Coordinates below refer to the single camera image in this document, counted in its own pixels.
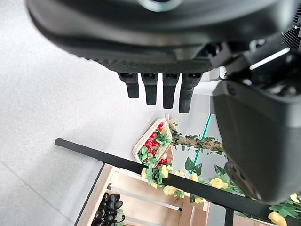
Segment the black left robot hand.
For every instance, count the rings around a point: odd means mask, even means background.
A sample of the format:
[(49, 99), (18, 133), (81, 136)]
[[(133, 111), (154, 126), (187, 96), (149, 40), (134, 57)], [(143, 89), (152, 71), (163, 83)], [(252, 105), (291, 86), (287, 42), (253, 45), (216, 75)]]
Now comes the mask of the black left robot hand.
[(179, 111), (204, 72), (213, 91), (226, 172), (249, 196), (301, 190), (301, 51), (283, 42), (298, 0), (28, 0), (36, 28), (59, 48), (119, 72), (182, 74)]

